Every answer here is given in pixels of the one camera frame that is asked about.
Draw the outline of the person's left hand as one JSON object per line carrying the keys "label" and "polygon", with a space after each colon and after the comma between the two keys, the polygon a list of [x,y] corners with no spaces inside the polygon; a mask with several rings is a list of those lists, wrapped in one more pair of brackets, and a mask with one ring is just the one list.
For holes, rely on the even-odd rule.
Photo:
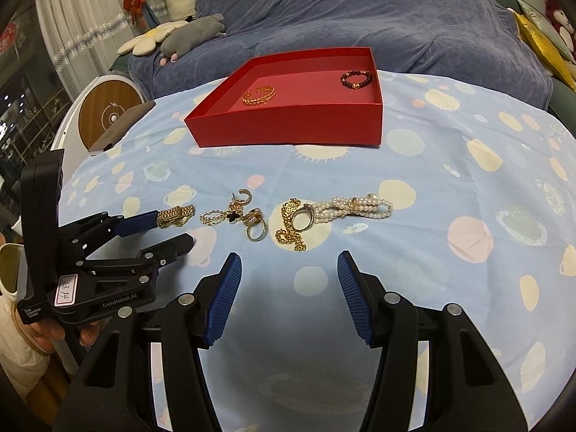
{"label": "person's left hand", "polygon": [[[31,325],[24,325],[23,328],[43,350],[50,354],[56,352],[54,342],[64,340],[66,337],[63,327],[52,319],[40,320]],[[96,342],[99,335],[100,323],[91,322],[80,328],[79,343],[84,347],[91,346]]]}

